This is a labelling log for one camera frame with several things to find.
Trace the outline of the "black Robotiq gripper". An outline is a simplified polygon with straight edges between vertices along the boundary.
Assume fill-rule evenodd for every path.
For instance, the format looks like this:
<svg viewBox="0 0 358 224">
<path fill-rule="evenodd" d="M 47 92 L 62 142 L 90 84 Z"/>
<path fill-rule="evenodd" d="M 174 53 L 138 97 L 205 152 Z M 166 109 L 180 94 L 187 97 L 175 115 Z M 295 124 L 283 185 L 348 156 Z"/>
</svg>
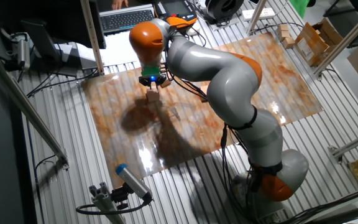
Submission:
<svg viewBox="0 0 358 224">
<path fill-rule="evenodd" d="M 139 83 L 143 86 L 151 85 L 152 83 L 155 83 L 156 85 L 162 85 L 166 80 L 166 75 L 151 75 L 148 77 L 139 77 Z"/>
</svg>

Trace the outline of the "person hand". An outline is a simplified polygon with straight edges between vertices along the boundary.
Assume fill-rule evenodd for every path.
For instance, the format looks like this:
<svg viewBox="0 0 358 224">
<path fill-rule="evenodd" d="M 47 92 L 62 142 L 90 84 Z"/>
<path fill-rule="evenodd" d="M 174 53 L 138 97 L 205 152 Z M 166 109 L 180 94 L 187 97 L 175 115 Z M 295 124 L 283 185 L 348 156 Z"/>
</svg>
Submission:
<svg viewBox="0 0 358 224">
<path fill-rule="evenodd" d="M 128 7 L 129 1 L 128 0 L 113 0 L 111 8 L 112 10 L 121 9 L 122 7 Z"/>
</svg>

